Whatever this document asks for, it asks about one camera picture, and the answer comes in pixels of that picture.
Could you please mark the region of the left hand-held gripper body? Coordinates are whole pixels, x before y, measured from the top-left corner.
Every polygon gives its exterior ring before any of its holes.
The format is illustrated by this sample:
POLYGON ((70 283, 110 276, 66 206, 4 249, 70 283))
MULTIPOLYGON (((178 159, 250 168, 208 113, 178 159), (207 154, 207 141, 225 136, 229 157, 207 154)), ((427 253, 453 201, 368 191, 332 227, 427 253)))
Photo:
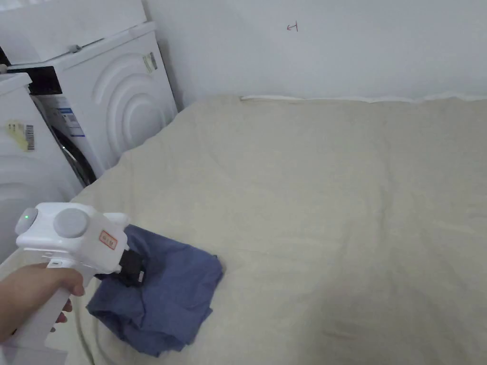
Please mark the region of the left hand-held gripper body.
MULTIPOLYGON (((49 269, 72 268, 81 273, 83 285, 94 278, 116 278, 127 287, 145 279, 140 254, 131 250, 124 230, 129 218, 121 212, 98 212, 94 207, 67 202, 44 202, 27 208, 15 231, 23 251, 40 254, 49 269)), ((69 292, 59 289, 12 339, 1 346, 3 365, 62 365, 67 352, 45 345, 69 292)))

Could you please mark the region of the person's left hand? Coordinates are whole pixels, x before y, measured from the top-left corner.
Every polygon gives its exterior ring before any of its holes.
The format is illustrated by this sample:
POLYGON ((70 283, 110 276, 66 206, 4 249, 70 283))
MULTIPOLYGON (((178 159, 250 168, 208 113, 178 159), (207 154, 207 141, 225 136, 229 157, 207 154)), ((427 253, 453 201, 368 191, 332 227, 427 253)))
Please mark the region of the person's left hand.
POLYGON ((24 266, 0 282, 0 341, 5 342, 59 289, 84 295, 83 277, 75 269, 24 266))

